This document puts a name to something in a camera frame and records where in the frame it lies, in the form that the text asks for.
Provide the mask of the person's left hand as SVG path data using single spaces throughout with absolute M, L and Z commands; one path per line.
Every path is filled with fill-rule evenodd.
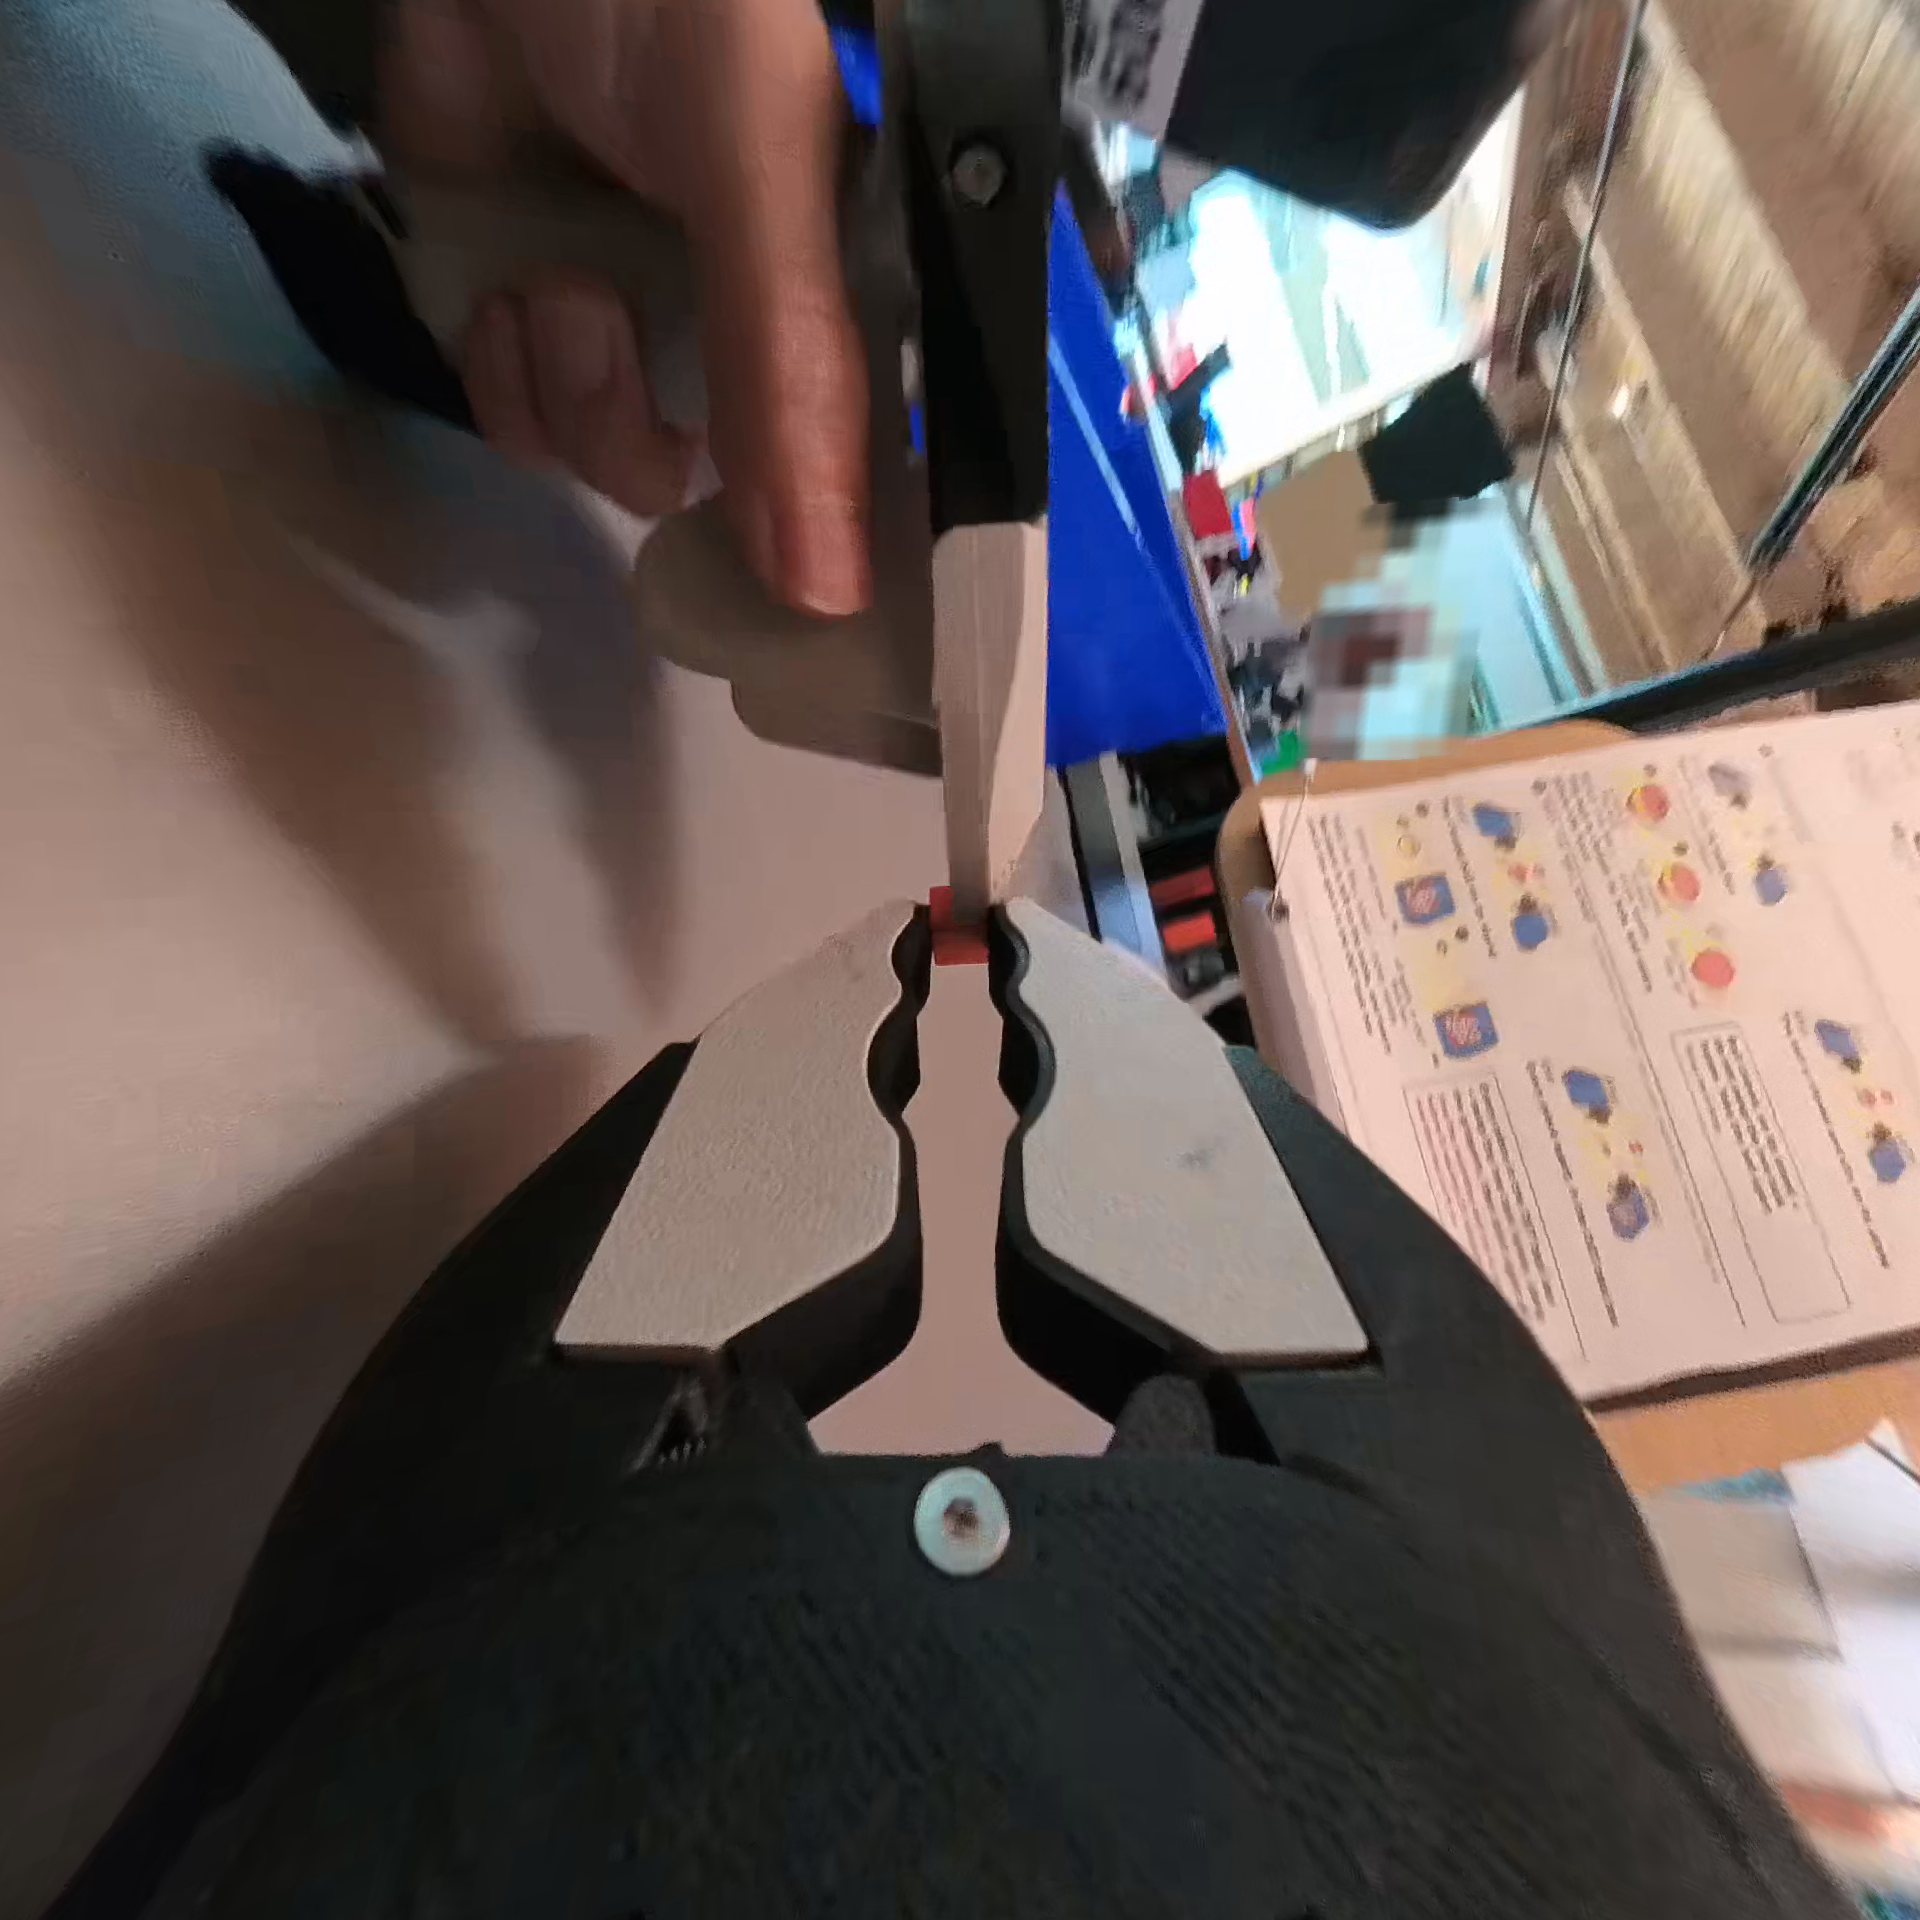
M 642 519 L 688 502 L 712 460 L 762 585 L 812 617 L 873 599 L 872 381 L 838 230 L 847 123 L 816 5 L 383 6 L 375 143 L 409 179 L 480 183 L 561 149 L 688 239 L 705 429 L 664 419 L 617 291 L 542 265 L 464 329 L 484 442 Z

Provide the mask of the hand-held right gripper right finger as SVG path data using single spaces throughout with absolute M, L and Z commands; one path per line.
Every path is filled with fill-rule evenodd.
M 1362 1362 L 1370 1338 L 1215 1028 L 1123 948 L 994 910 L 994 1289 L 1015 1356 L 1099 1419 L 1155 1379 Z

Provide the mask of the blue plastic bin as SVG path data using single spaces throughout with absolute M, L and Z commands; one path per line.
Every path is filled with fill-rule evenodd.
M 1063 187 L 1048 237 L 1048 766 L 1225 730 L 1185 548 Z

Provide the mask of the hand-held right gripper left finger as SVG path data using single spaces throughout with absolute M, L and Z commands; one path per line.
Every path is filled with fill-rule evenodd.
M 890 901 L 695 1039 L 558 1346 L 778 1383 L 834 1406 L 921 1315 L 923 910 Z

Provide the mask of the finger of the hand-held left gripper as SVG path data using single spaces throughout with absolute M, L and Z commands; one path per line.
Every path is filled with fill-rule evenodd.
M 951 915 L 1015 894 L 1048 780 L 1048 524 L 958 526 L 931 548 L 934 706 Z

